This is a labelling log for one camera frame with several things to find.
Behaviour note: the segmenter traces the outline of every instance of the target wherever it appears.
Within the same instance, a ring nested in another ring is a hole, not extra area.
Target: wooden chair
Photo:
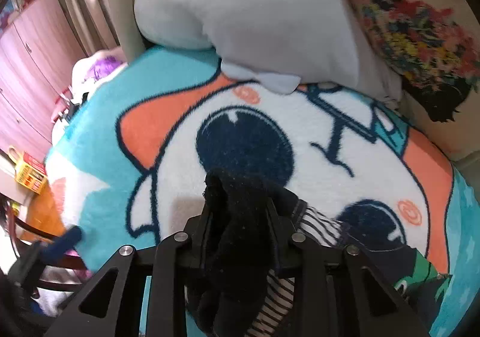
[[[21,241],[17,238],[16,235],[16,226],[21,227],[23,230],[32,233],[46,241],[54,241],[57,237],[55,235],[46,233],[44,231],[38,230],[35,227],[30,226],[29,224],[20,220],[15,216],[14,210],[11,208],[10,204],[7,203],[7,221],[8,221],[8,232],[10,236],[10,243],[15,253],[16,258],[20,258],[21,255],[25,254],[30,245]],[[65,255],[60,261],[56,263],[51,263],[49,266],[65,269],[73,269],[74,271],[86,271],[87,267],[83,263],[82,259],[77,256]],[[49,289],[52,291],[65,291],[72,292],[77,291],[82,285],[81,284],[63,284],[63,283],[54,283],[45,280],[39,280],[39,288]]]

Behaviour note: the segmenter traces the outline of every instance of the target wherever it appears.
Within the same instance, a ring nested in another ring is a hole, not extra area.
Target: white pillow
[[[135,18],[154,43],[213,44],[229,65],[400,98],[399,77],[374,55],[346,0],[135,0]]]

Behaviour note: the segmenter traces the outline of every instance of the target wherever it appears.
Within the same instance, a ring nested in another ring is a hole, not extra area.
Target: curtain
[[[58,0],[85,53],[117,46],[98,0]]]

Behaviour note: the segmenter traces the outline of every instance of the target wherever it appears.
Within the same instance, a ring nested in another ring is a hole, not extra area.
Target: pink wardrobe
[[[42,160],[55,102],[84,58],[58,0],[35,0],[0,37],[0,148]]]

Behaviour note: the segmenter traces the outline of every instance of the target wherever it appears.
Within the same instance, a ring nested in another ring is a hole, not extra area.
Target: blanket
[[[480,287],[480,209],[443,153],[349,89],[279,96],[218,65],[213,51],[149,50],[50,152],[50,184],[64,223],[85,232],[77,250],[89,269],[123,244],[149,247],[183,229],[202,210],[206,173],[223,167],[286,187],[364,233],[370,250],[416,248],[452,275],[430,330],[449,335]]]

